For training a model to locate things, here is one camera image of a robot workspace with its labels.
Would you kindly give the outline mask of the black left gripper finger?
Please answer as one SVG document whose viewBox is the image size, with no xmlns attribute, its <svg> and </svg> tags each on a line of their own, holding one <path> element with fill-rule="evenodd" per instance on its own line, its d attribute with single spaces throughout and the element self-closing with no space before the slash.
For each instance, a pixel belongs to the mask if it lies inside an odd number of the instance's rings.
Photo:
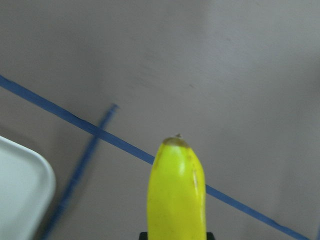
<svg viewBox="0 0 320 240">
<path fill-rule="evenodd" d="M 147 232 L 140 232 L 139 233 L 139 240 L 148 240 L 148 233 Z"/>
</svg>

